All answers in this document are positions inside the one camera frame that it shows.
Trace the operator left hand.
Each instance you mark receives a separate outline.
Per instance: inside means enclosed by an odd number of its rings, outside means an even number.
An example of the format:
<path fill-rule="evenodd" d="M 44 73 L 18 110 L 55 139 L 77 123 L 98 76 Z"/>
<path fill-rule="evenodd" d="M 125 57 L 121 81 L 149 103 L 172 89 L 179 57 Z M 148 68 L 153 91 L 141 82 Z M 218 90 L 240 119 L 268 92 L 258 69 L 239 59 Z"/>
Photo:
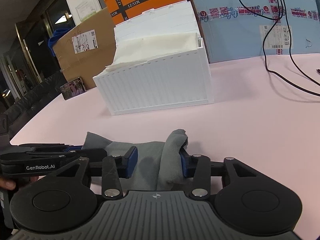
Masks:
<path fill-rule="evenodd" d="M 33 183 L 39 179 L 39 176 L 30 177 L 27 179 L 29 183 Z M 16 183 L 13 180 L 5 178 L 3 176 L 0 177 L 0 188 L 6 190 L 13 190 L 16 187 Z"/>

